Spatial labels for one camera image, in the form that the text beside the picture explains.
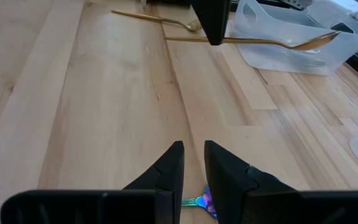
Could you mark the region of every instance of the fork handle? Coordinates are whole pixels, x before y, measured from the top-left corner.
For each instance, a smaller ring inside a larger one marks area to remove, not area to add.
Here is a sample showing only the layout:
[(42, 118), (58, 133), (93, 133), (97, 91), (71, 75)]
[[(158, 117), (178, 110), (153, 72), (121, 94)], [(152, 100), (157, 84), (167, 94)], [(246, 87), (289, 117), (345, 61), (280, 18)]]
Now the fork handle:
[(131, 16), (131, 17), (135, 17), (138, 19), (145, 19), (148, 21), (170, 22), (170, 23), (179, 24), (179, 21), (176, 21), (174, 19), (167, 19), (167, 18), (161, 18), (161, 17), (156, 17), (156, 16), (148, 16), (148, 15), (143, 15), (143, 14), (138, 14), (138, 13), (124, 12), (124, 11), (120, 11), (120, 10), (112, 10), (111, 12), (115, 13), (115, 14), (120, 14), (123, 16)]

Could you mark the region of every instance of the gold fork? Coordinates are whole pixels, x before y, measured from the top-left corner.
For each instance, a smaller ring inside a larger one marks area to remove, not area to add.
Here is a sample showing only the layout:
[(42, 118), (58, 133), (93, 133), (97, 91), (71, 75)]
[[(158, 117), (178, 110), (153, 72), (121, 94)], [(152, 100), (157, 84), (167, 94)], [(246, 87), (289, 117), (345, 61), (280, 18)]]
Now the gold fork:
[(161, 17), (156, 17), (156, 16), (148, 16), (148, 15), (142, 15), (142, 14), (138, 14), (138, 13), (124, 12), (124, 11), (120, 11), (120, 10), (112, 10), (111, 12), (115, 13), (115, 14), (124, 15), (124, 16), (131, 16), (131, 17), (135, 17), (135, 18), (139, 18), (139, 19), (145, 19), (148, 21), (169, 22), (172, 24), (178, 24), (178, 25), (183, 26), (186, 30), (188, 30), (190, 32), (196, 32), (196, 31), (199, 31), (200, 29), (202, 29), (200, 21), (197, 19), (189, 22), (188, 24), (183, 24), (182, 22), (174, 20), (174, 19), (167, 19), (167, 18), (161, 18)]

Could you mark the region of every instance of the iridescent utensil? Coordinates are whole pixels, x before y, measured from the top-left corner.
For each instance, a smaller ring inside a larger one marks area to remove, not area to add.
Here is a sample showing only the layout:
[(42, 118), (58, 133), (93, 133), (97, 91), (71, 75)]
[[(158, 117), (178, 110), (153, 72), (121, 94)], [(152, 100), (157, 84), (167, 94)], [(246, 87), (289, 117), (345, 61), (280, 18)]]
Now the iridescent utensil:
[(203, 194), (196, 198), (184, 198), (181, 201), (182, 207), (201, 207), (205, 209), (210, 215), (216, 218), (216, 211), (212, 202), (211, 192), (209, 187), (206, 186)]
[(120, 10), (112, 10), (112, 13), (115, 14), (120, 14), (123, 16), (130, 16), (130, 17), (135, 17), (138, 19), (145, 19), (148, 21), (154, 21), (154, 22), (169, 22), (172, 24), (178, 24), (183, 26), (186, 30), (190, 31), (190, 32), (196, 32), (199, 31), (200, 29), (202, 29), (202, 26), (200, 24), (200, 21), (198, 19), (189, 22), (188, 24), (184, 24), (180, 21), (174, 20), (174, 19), (167, 19), (167, 18), (162, 18), (162, 17), (155, 17), (155, 16), (148, 16), (148, 15), (142, 15), (142, 14), (138, 14), (138, 13), (131, 13), (131, 12), (124, 12), (124, 11), (120, 11)]

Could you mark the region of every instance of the translucent plastic box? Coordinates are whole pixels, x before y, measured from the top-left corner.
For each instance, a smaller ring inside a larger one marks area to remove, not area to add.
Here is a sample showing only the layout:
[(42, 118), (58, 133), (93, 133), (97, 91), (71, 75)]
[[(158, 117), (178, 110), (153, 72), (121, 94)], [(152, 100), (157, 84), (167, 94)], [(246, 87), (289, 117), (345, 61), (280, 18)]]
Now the translucent plastic box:
[(319, 35), (341, 32), (315, 50), (289, 50), (276, 45), (238, 44), (244, 60), (255, 68), (329, 75), (358, 51), (358, 21), (329, 1), (314, 2), (304, 11), (240, 0), (232, 37), (279, 40), (296, 45)]

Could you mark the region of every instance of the wood grain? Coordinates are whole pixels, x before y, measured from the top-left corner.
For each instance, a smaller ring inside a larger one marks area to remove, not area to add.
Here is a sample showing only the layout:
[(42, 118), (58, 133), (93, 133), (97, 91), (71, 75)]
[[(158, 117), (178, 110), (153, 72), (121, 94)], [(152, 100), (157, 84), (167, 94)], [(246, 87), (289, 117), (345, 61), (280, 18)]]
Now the wood grain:
[[(121, 189), (173, 141), (184, 197), (206, 185), (212, 139), (298, 190), (358, 189), (358, 74), (258, 70), (235, 45), (111, 14), (193, 10), (133, 0), (0, 1), (0, 206), (27, 189)], [(216, 223), (183, 209), (182, 223)]]
[(0, 117), (0, 206), (37, 187), (83, 3), (55, 1)]
[(0, 116), (44, 25), (52, 2), (0, 1)]

